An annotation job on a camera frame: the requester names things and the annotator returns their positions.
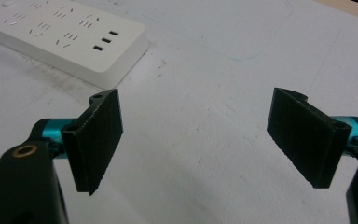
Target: power socket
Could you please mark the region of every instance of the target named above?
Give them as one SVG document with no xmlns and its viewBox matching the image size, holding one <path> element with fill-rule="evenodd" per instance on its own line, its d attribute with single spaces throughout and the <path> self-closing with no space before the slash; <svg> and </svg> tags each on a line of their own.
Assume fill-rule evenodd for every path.
<svg viewBox="0 0 358 224">
<path fill-rule="evenodd" d="M 0 0 L 0 43 L 104 89 L 145 53 L 145 27 L 62 0 Z"/>
</svg>

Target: wooden edge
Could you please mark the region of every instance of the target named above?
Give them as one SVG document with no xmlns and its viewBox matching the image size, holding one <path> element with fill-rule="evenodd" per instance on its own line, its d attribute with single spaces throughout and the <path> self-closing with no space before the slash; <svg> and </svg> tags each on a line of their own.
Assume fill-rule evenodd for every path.
<svg viewBox="0 0 358 224">
<path fill-rule="evenodd" d="M 337 8 L 358 17 L 358 3 L 351 0 L 315 0 L 324 5 Z"/>
</svg>

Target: power strip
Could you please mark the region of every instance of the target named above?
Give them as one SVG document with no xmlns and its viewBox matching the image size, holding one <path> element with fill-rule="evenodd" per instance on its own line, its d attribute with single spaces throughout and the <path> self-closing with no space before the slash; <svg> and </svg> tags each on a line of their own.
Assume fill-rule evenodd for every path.
<svg viewBox="0 0 358 224">
<path fill-rule="evenodd" d="M 0 0 L 0 43 L 104 89 L 145 53 L 145 27 L 62 0 Z"/>
</svg>

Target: electrical outlet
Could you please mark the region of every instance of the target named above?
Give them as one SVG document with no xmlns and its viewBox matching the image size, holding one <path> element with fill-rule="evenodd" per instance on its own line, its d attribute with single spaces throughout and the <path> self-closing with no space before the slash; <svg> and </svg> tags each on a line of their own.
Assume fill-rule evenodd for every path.
<svg viewBox="0 0 358 224">
<path fill-rule="evenodd" d="M 145 53 L 145 27 L 62 0 L 0 0 L 0 43 L 104 89 Z"/>
</svg>

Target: surge protector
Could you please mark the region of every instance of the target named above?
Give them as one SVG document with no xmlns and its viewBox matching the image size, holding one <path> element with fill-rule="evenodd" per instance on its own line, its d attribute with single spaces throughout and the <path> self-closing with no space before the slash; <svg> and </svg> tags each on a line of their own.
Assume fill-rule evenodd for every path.
<svg viewBox="0 0 358 224">
<path fill-rule="evenodd" d="M 62 0 L 0 0 L 0 43 L 104 89 L 145 53 L 145 27 Z"/>
</svg>

